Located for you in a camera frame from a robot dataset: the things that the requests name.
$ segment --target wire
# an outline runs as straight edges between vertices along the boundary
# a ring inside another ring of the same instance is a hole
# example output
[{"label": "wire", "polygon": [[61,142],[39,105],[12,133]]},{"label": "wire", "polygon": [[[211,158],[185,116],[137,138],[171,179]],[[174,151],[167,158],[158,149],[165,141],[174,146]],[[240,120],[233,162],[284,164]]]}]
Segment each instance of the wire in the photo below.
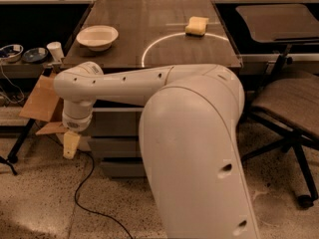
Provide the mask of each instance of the wire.
[{"label": "wire", "polygon": [[88,153],[86,152],[83,152],[83,151],[80,151],[80,153],[83,153],[85,155],[87,155],[90,159],[91,159],[91,162],[92,162],[92,169],[91,171],[89,172],[89,174],[87,175],[87,177],[80,183],[79,187],[77,188],[76,190],[76,193],[74,194],[74,200],[76,202],[76,204],[82,208],[83,210],[86,210],[88,212],[91,212],[91,213],[94,213],[94,214],[97,214],[97,215],[101,215],[101,216],[104,216],[104,217],[107,217],[107,218],[110,218],[112,219],[113,221],[115,221],[116,223],[118,223],[125,231],[126,233],[129,235],[129,237],[131,239],[134,239],[134,237],[130,234],[129,230],[119,221],[117,220],[116,218],[114,218],[113,216],[111,215],[108,215],[108,214],[104,214],[104,213],[101,213],[101,212],[98,212],[98,211],[93,211],[93,210],[90,210],[86,207],[84,207],[83,205],[81,205],[79,203],[79,197],[77,196],[78,195],[78,192],[80,191],[81,187],[83,186],[83,184],[90,178],[90,176],[92,175],[93,171],[94,171],[94,168],[95,168],[95,163],[94,163],[94,159],[92,158],[91,155],[89,155]]},{"label": "wire", "polygon": [[[63,147],[60,143],[58,143],[56,140],[54,140],[54,139],[51,138],[50,136],[47,135],[47,137],[48,137],[50,140],[52,140],[53,142],[55,142],[57,145]],[[91,168],[90,172],[88,173],[88,175],[85,177],[85,179],[80,182],[78,188],[76,189],[76,192],[75,192],[75,194],[74,194],[74,201],[75,201],[75,203],[76,203],[81,209],[83,209],[83,210],[85,210],[85,211],[88,211],[88,212],[94,213],[94,214],[96,214],[96,215],[101,215],[101,216],[107,217],[107,218],[109,218],[109,219],[112,219],[113,221],[115,221],[116,223],[118,223],[118,224],[126,231],[126,233],[129,235],[129,237],[130,237],[131,239],[134,239],[134,237],[131,235],[131,233],[129,232],[129,230],[128,230],[119,220],[117,220],[115,217],[113,217],[113,216],[111,216],[111,215],[108,215],[108,214],[104,214],[104,213],[98,212],[98,211],[90,210],[90,209],[88,209],[87,207],[84,207],[82,204],[79,203],[78,193],[80,192],[80,189],[83,187],[83,185],[86,183],[86,181],[91,177],[91,175],[92,175],[92,173],[93,173],[93,171],[94,171],[94,169],[95,169],[95,162],[94,162],[93,157],[92,157],[89,153],[84,152],[84,151],[81,151],[81,150],[79,150],[79,149],[78,149],[78,153],[85,154],[86,156],[88,156],[88,157],[90,158],[90,160],[91,160],[91,162],[92,162],[92,168]]]},{"label": "wire", "polygon": [[11,103],[11,104],[19,104],[20,102],[23,102],[23,101],[25,100],[25,97],[24,97],[23,92],[22,92],[21,89],[19,88],[19,86],[14,85],[14,84],[10,81],[10,79],[4,74],[3,67],[2,67],[2,59],[0,59],[0,69],[1,69],[1,73],[2,73],[2,75],[4,76],[4,78],[7,79],[7,81],[8,81],[13,87],[17,88],[17,89],[20,91],[22,98],[21,98],[20,100],[18,100],[18,101],[13,101],[13,100],[11,100],[11,99],[8,97],[8,95],[4,92],[4,90],[3,90],[3,88],[2,88],[1,86],[0,86],[0,88],[1,88],[1,90],[3,91],[3,93],[5,93],[5,94],[0,93],[0,96],[4,97],[4,98],[5,98],[6,100],[8,100],[9,103]]}]

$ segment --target white bowl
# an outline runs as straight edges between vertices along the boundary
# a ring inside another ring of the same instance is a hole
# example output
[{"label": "white bowl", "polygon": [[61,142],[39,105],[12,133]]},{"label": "white bowl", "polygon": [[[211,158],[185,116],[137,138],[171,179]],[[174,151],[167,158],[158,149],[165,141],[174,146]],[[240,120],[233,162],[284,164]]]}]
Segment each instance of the white bowl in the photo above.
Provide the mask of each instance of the white bowl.
[{"label": "white bowl", "polygon": [[77,35],[77,41],[95,52],[108,50],[118,38],[118,31],[109,26],[92,26],[83,29]]},{"label": "white bowl", "polygon": [[0,58],[7,63],[15,63],[21,59],[23,47],[20,44],[11,44],[0,49]]}]

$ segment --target black cable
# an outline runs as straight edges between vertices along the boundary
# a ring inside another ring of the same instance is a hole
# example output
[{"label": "black cable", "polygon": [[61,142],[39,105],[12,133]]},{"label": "black cable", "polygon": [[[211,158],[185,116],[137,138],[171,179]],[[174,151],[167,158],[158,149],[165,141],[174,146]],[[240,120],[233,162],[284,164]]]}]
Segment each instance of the black cable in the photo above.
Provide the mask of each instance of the black cable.
[{"label": "black cable", "polygon": [[[51,138],[50,136],[48,136],[46,134],[46,137],[48,137],[50,140],[52,140],[54,143],[56,143],[57,145],[63,147],[60,143],[58,143],[56,140],[54,140],[53,138]],[[78,150],[79,153],[82,153],[82,154],[85,154],[86,156],[88,156],[90,159],[91,159],[91,162],[92,162],[92,168],[89,172],[89,174],[85,177],[84,180],[82,180],[78,186],[78,188],[76,189],[76,192],[74,194],[74,200],[75,200],[75,203],[83,210],[85,211],[88,211],[88,212],[91,212],[91,213],[94,213],[94,214],[97,214],[97,215],[101,215],[101,216],[104,216],[104,217],[107,217],[109,219],[112,219],[113,221],[115,221],[116,223],[118,223],[125,231],[126,233],[129,235],[129,237],[131,239],[134,239],[134,237],[130,234],[129,230],[119,221],[117,220],[116,218],[114,218],[113,216],[111,215],[108,215],[108,214],[104,214],[104,213],[101,213],[101,212],[98,212],[98,211],[93,211],[93,210],[90,210],[86,207],[84,207],[83,205],[81,205],[79,203],[79,197],[78,197],[78,192],[80,191],[80,189],[82,188],[82,186],[84,185],[84,183],[91,177],[94,169],[95,169],[95,162],[94,162],[94,159],[91,155],[89,155],[87,152],[84,152],[84,151],[81,151],[81,150]]]}]

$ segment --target white cylinder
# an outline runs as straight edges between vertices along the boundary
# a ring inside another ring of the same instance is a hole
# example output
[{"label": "white cylinder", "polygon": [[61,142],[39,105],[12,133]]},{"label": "white cylinder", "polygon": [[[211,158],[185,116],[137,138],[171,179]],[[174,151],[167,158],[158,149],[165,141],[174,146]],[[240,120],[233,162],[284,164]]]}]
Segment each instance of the white cylinder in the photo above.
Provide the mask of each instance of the white cylinder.
[{"label": "white cylinder", "polygon": [[49,50],[55,62],[62,62],[64,54],[60,42],[52,42],[48,44],[47,49]]},{"label": "white cylinder", "polygon": [[95,100],[76,103],[64,100],[63,126],[72,131],[85,130],[91,122],[94,103]]}]

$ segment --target chair leg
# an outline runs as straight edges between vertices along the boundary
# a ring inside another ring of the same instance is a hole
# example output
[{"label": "chair leg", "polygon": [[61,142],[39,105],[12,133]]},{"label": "chair leg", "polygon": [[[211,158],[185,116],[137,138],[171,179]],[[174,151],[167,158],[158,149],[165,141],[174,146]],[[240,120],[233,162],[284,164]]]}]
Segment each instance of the chair leg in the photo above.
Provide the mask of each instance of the chair leg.
[{"label": "chair leg", "polygon": [[276,133],[278,133],[279,135],[281,135],[283,137],[287,137],[287,136],[291,135],[291,132],[292,132],[291,130],[287,130],[287,129],[285,129],[285,128],[283,128],[283,127],[281,127],[281,126],[269,121],[268,119],[265,119],[265,118],[263,118],[261,116],[258,116],[257,114],[250,113],[250,114],[248,114],[248,116],[251,119],[261,123],[262,125],[266,126],[270,130],[275,131]]},{"label": "chair leg", "polygon": [[254,151],[252,151],[252,152],[250,152],[250,153],[244,155],[244,156],[241,158],[241,161],[244,162],[244,161],[246,161],[246,160],[248,160],[248,159],[250,159],[250,158],[252,158],[252,157],[261,155],[261,154],[263,154],[263,153],[265,153],[265,152],[268,152],[268,151],[270,151],[270,150],[272,150],[272,149],[278,148],[278,147],[280,147],[280,146],[282,146],[282,145],[288,145],[289,143],[290,143],[290,139],[289,139],[289,138],[279,139],[279,140],[277,140],[277,141],[275,141],[275,142],[272,142],[272,143],[270,143],[270,144],[268,144],[268,145],[265,145],[265,146],[263,146],[263,147],[261,147],[261,148],[258,148],[258,149],[256,149],[256,150],[254,150]]},{"label": "chair leg", "polygon": [[287,144],[284,144],[282,147],[281,147],[281,152],[283,153],[287,153],[289,151],[289,149],[292,147],[292,144],[291,143],[287,143]]},{"label": "chair leg", "polygon": [[307,139],[307,138],[304,138],[303,136],[300,137],[299,141],[300,141],[301,145],[319,150],[318,141]]},{"label": "chair leg", "polygon": [[318,192],[317,192],[317,188],[315,185],[315,182],[313,180],[306,156],[304,154],[304,151],[302,149],[302,146],[298,143],[294,144],[293,146],[294,152],[296,154],[296,157],[298,159],[299,162],[299,166],[301,168],[301,171],[303,173],[303,176],[306,180],[308,189],[310,191],[310,195],[311,196],[307,196],[307,195],[301,195],[298,197],[298,202],[300,204],[301,207],[303,208],[309,208],[311,206],[313,206],[313,201],[318,199]]}]

